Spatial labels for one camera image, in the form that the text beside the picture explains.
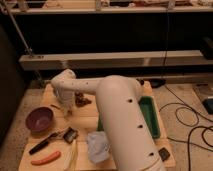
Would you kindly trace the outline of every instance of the floor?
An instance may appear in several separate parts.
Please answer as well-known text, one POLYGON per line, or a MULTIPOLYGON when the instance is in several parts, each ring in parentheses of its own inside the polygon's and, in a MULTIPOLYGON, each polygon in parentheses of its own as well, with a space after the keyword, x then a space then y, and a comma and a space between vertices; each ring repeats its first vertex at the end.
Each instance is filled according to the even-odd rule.
MULTIPOLYGON (((205 117, 213 120, 213 115, 208 115, 200 100, 193 91, 191 84, 171 84, 168 87, 175 92, 182 100, 193 106, 205 117)), ((42 98, 43 89, 28 89, 14 116, 13 123, 7 134, 7 137, 0 149, 0 171, 16 171, 21 160, 24 146, 29 135, 25 127, 25 118, 34 108, 39 106, 42 98)), ((159 108, 170 102, 179 102, 165 87, 154 89, 155 98, 159 108)), ((171 105, 161 111, 162 119, 165 124, 167 134, 171 138, 187 140, 187 135, 191 130, 190 127, 180 124, 174 112, 177 105, 171 105)), ((188 124, 193 124, 195 116, 188 110, 182 110, 180 119, 188 124)), ((212 126, 212 123, 200 119, 199 125, 212 126)), ((207 147, 201 139, 201 129, 196 130, 192 135, 192 142, 207 147)), ((213 142, 213 135, 208 131, 206 139, 209 143, 213 142)), ((187 146, 186 144, 171 141, 176 167, 168 169, 169 171, 185 171, 188 169, 187 146)), ((202 150, 198 147, 191 146, 192 171, 212 171, 213 170, 213 153, 202 150)))

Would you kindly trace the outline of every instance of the black cable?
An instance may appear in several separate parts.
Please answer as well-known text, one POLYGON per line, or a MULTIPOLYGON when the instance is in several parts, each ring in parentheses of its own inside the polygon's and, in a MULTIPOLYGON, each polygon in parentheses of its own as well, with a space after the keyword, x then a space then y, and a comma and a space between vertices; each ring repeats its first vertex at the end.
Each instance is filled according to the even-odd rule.
POLYGON ((169 17, 168 7, 166 8, 166 19, 167 19, 167 30, 166 30, 165 56, 164 56, 162 68, 161 68, 161 79, 163 79, 165 74, 166 59, 167 59, 168 48, 169 48, 170 17, 169 17))
POLYGON ((161 107, 159 111, 163 110, 165 107, 167 107, 167 106, 169 106, 169 105, 174 105, 174 104, 176 104, 176 105, 181 105, 181 107, 178 107, 178 108, 175 110, 176 119, 177 119, 181 124, 183 124, 183 125, 185 125, 185 126, 188 126, 188 127, 194 127, 194 126, 197 126, 197 125, 199 124, 200 119, 199 119, 199 117, 198 117, 198 114, 197 114, 196 112, 194 112, 194 110, 193 110, 192 108, 186 106, 184 103, 168 103, 168 104, 164 105, 163 107, 161 107), (196 121, 195 121, 195 123, 193 123, 193 124, 187 124, 187 123, 183 122, 183 121, 179 118, 179 111, 182 110, 182 109, 189 110, 189 111, 192 112, 192 114, 194 114, 194 115, 196 116, 196 121))
POLYGON ((187 154, 188 154, 188 163, 189 163, 189 165, 188 165, 188 171, 191 171, 190 138, 191 138, 192 133, 193 133, 196 129, 198 129, 198 128, 204 128, 203 132, 205 132, 206 130, 212 130, 211 128, 213 128, 213 126, 211 126, 211 127, 197 126, 197 127, 194 127, 194 128, 192 128, 192 129, 190 130, 189 135, 188 135, 188 140, 187 140, 187 154))
MULTIPOLYGON (((171 138, 171 137, 167 137, 167 139, 169 139, 171 141, 174 141, 174 142, 187 144, 187 141, 185 141, 185 140, 178 140, 178 139, 174 139, 174 138, 171 138)), ((193 142, 190 142, 190 145, 194 145, 194 146, 199 147, 199 148, 201 148, 203 150, 207 150, 207 151, 213 152, 213 150, 211 150, 209 148, 206 148, 206 147, 203 147, 203 146, 201 146, 199 144, 196 144, 196 143, 193 143, 193 142)))
POLYGON ((202 134, 201 134, 203 141, 204 141, 209 147, 213 147, 213 145, 211 145, 211 144, 208 143, 208 141, 206 140, 206 138, 205 138, 204 135, 205 135, 206 131, 208 131, 208 130, 210 130, 210 131, 213 132, 213 129, 212 129, 212 128, 213 128, 213 126, 210 126, 210 127, 208 127, 208 128, 205 128, 205 129, 203 130, 202 134))
POLYGON ((170 92, 172 93, 178 100, 180 100, 183 104, 183 106, 185 105, 186 107, 190 108, 191 111, 193 111, 196 115, 199 115, 200 117, 202 117, 203 119, 209 121, 209 122, 212 122, 213 123, 213 120, 209 119, 209 118, 206 118, 205 116, 203 116, 200 112, 198 112, 196 109, 194 109, 193 107, 191 107, 190 105, 188 105, 184 100, 182 100, 181 98, 179 98, 173 91, 171 91, 166 85, 165 85, 165 88, 170 92))
POLYGON ((191 171, 190 145, 195 145, 195 146, 200 147, 200 148, 202 148, 202 149, 205 149, 205 150, 208 150, 208 151, 213 152, 213 150, 211 150, 211 149, 208 149, 208 148, 205 148, 205 147, 200 146, 200 145, 198 145, 198 144, 195 144, 195 143, 190 142, 190 138, 191 138, 191 135, 192 135, 193 131, 196 130, 196 129, 198 129, 198 128, 204 128, 204 130, 202 131, 202 134, 201 134, 202 140, 204 141, 204 143, 205 143, 207 146, 213 147, 213 145, 211 145, 210 143, 208 143, 208 141, 207 141, 206 138, 205 138, 205 133, 206 133, 206 131, 207 131, 207 130, 213 131, 213 129, 212 129, 213 126, 210 126, 210 127, 206 127, 206 126, 197 126, 197 125, 199 124, 199 117, 198 117, 198 116, 202 117, 203 119, 205 119, 205 120, 207 120, 207 121, 209 121, 209 122, 211 122, 211 123, 213 122, 213 120, 208 119, 208 118, 206 118, 205 116, 203 116, 200 112, 198 112, 196 109, 194 109, 194 108, 191 107, 189 104, 187 104, 184 100, 182 100, 180 97, 178 97, 178 96, 177 96, 173 91, 171 91, 166 85, 165 85, 165 87, 166 87, 166 89, 167 89, 170 93, 172 93, 172 94, 173 94, 179 101, 181 101, 182 103, 180 103, 180 102, 168 103, 168 104, 162 106, 162 107, 160 108, 160 111, 161 111, 162 109, 164 109, 165 107, 169 106, 169 105, 174 105, 174 104, 176 104, 176 105, 181 105, 181 107, 178 107, 178 108, 176 109, 176 111, 175 111, 175 116, 176 116, 177 120, 178 120, 181 124, 183 124, 183 125, 185 125, 185 126, 193 127, 193 128, 190 130, 189 134, 188 134, 187 142, 186 142, 186 141, 183 141, 183 140, 176 140, 176 139, 173 139, 173 138, 168 137, 168 139, 170 139, 170 140, 172 140, 172 141, 175 141, 175 142, 187 143, 188 171, 191 171), (192 111, 193 114, 195 114, 195 116, 196 116, 196 122, 195 122, 194 124, 190 125, 190 124, 187 124, 187 123, 183 122, 182 120, 180 120, 179 115, 178 115, 178 111, 180 111, 180 110, 182 110, 182 109, 190 110, 190 111, 192 111))

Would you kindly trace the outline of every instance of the purple bowl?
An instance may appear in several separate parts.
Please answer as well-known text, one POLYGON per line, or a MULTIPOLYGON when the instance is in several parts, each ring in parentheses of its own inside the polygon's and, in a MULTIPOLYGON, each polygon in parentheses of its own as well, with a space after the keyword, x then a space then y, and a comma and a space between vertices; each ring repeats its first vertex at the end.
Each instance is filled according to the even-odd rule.
POLYGON ((34 109, 26 118, 26 126, 32 132, 40 132, 47 129, 53 120, 53 111, 48 107, 34 109))

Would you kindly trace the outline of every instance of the food item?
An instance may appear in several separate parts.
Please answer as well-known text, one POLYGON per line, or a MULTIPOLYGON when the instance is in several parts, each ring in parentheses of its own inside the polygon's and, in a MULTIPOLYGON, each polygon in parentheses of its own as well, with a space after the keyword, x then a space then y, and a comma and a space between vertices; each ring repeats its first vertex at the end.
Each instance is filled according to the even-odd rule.
POLYGON ((88 98, 85 98, 83 93, 75 93, 75 104, 77 107, 83 107, 91 103, 92 101, 88 98))
POLYGON ((32 165, 43 165, 49 162, 52 162, 54 160, 56 160, 57 158, 59 158, 61 156, 61 152, 60 151, 55 151, 54 153, 50 154, 49 156, 41 159, 41 160, 34 160, 31 161, 32 165))

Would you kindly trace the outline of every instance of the green container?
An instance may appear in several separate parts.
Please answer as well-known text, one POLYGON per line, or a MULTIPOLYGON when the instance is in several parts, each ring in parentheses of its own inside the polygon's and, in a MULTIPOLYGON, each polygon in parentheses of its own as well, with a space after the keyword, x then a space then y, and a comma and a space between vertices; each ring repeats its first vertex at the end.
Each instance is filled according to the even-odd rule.
MULTIPOLYGON (((155 110, 155 105, 153 102, 153 98, 150 96, 143 96, 140 101, 139 105, 143 116, 145 118, 146 124, 149 128, 149 131, 152 135, 152 138, 159 138, 160 137, 160 129, 158 125, 157 113, 155 110)), ((98 129, 97 131, 103 131, 103 126, 101 120, 98 120, 98 129)))

